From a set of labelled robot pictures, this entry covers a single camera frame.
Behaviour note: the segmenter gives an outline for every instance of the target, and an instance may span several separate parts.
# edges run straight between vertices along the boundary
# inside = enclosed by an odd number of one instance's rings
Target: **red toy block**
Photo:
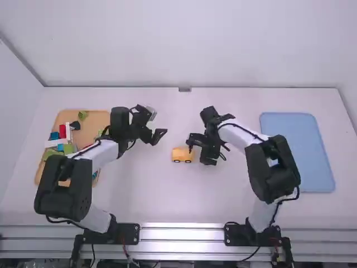
[[[60,138],[67,138],[66,125],[60,125]]]

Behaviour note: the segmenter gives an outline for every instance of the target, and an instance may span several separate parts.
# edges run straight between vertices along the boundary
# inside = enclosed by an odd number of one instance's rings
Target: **yellow toy car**
[[[176,147],[172,149],[172,161],[175,163],[185,162],[191,163],[194,160],[195,154],[188,147]]]

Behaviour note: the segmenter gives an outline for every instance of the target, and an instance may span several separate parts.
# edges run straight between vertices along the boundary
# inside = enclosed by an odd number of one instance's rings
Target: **metal extrusion frame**
[[[127,246],[139,260],[239,261],[255,247],[224,245],[223,224],[142,223],[140,243]],[[68,259],[82,230],[68,225],[1,225],[0,258]],[[295,261],[357,262],[357,229],[282,228],[291,239]],[[125,259],[120,245],[94,245],[97,259]],[[91,259],[90,245],[81,258]],[[271,249],[262,247],[252,261],[270,261]]]

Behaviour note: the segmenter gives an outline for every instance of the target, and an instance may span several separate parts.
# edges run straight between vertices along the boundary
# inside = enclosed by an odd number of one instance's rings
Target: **black cable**
[[[239,260],[237,262],[243,262],[243,261],[247,261],[249,260],[251,257],[253,257],[257,252],[258,250],[260,250],[261,246],[258,246],[256,250],[254,250],[254,252],[252,254],[250,254],[248,257],[242,259],[242,260]]]
[[[130,147],[127,148],[127,151],[130,150],[130,149],[135,145],[135,143],[136,143],[136,140],[134,140],[134,141],[133,141],[133,144],[131,144]]]
[[[235,123],[225,123],[225,124],[219,126],[219,128],[217,129],[217,131],[220,130],[220,129],[221,129],[222,127],[224,127],[224,126],[234,126],[234,127],[240,128],[241,130],[245,131],[246,133],[252,135],[254,138],[256,138],[256,139],[258,139],[258,140],[260,140],[260,141],[265,141],[265,140],[263,140],[262,138],[260,138],[257,134],[254,134],[252,131],[249,131],[249,130],[245,129],[244,127],[241,127],[240,125],[235,124]]]
[[[75,154],[75,155],[74,155],[72,158],[70,158],[70,159],[75,159],[76,157],[81,156],[82,154],[84,154],[84,153],[86,153],[86,152],[88,152],[88,151],[90,151],[90,150],[92,150],[92,149],[98,147],[98,146],[102,143],[99,139],[96,139],[95,141],[96,141],[96,142],[98,141],[98,143],[95,144],[95,145],[93,145],[92,147],[88,147],[88,148],[85,149],[84,151],[79,151],[77,154]],[[70,166],[70,164],[71,164],[71,162],[68,161],[68,162],[67,162],[67,165],[65,165],[65,166],[62,168],[61,172],[59,173],[59,175],[58,175],[58,177],[57,177],[57,179],[56,179],[56,181],[55,181],[55,183],[54,183],[54,186],[53,186],[52,189],[51,189],[51,193],[52,193],[52,192],[55,190],[55,188],[57,187],[58,182],[59,182],[60,179],[61,179],[61,176],[63,175],[63,173],[65,172],[65,170],[68,168],[68,166]]]
[[[62,221],[54,221],[52,220],[49,216],[46,215],[46,219],[48,222],[50,223],[67,223],[67,224],[73,224],[74,226],[78,227],[78,228],[81,228],[83,230],[88,230],[87,228],[81,226],[81,225],[78,225],[77,223],[73,222],[73,221],[70,221],[69,219],[64,219]]]
[[[222,158],[223,161],[227,161],[227,157],[225,157],[225,155],[222,152],[219,153],[219,157]]]
[[[106,131],[110,128],[110,125],[107,125],[103,131],[102,131],[102,134],[100,135],[101,137],[105,135]]]
[[[297,200],[297,199],[300,197],[300,187],[297,186],[297,187],[296,187],[296,190],[297,190],[297,192],[296,192],[296,196],[295,196],[295,197],[293,197],[293,198],[286,198],[286,199],[280,200],[280,201],[277,203],[276,208],[275,208],[275,211],[274,211],[274,214],[273,214],[272,219],[271,219],[271,221],[269,222],[269,225],[268,225],[267,228],[271,227],[271,226],[273,225],[273,223],[275,222],[275,217],[276,217],[276,215],[278,214],[279,207],[282,205],[282,203],[287,202],[287,201]],[[230,223],[230,224],[237,224],[237,225],[238,225],[237,222],[227,222],[227,223],[228,223],[228,224]],[[261,246],[258,246],[257,249],[254,250],[254,252],[253,252],[252,254],[250,254],[248,257],[246,257],[246,258],[244,258],[244,259],[242,259],[242,260],[239,260],[239,261],[237,261],[237,262],[243,262],[243,261],[249,260],[250,258],[252,258],[252,257],[259,251],[260,248],[261,248]]]
[[[277,203],[277,206],[275,207],[275,211],[274,211],[274,214],[273,214],[273,217],[272,217],[271,221],[269,222],[268,228],[271,227],[273,225],[273,223],[275,222],[275,217],[278,214],[279,207],[282,205],[282,203],[287,202],[287,201],[298,200],[299,197],[300,197],[300,187],[297,186],[296,187],[296,196],[294,198],[287,198],[287,199],[280,200]]]
[[[90,268],[92,268],[94,263],[95,263],[95,252],[94,252],[94,245],[93,244],[91,244],[91,251],[93,253],[93,262],[91,263]]]

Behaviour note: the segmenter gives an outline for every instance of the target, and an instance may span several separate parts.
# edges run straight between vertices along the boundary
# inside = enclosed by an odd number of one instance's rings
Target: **green toy block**
[[[46,161],[51,155],[64,155],[63,152],[57,152],[54,149],[47,149],[42,157],[43,161]]]
[[[78,113],[78,118],[79,118],[79,120],[81,120],[81,121],[84,121],[84,119],[86,119],[87,116],[88,116],[88,113],[87,113],[86,111],[80,111],[80,112]]]
[[[72,144],[63,144],[63,151],[65,155],[73,154],[74,153],[74,147]]]

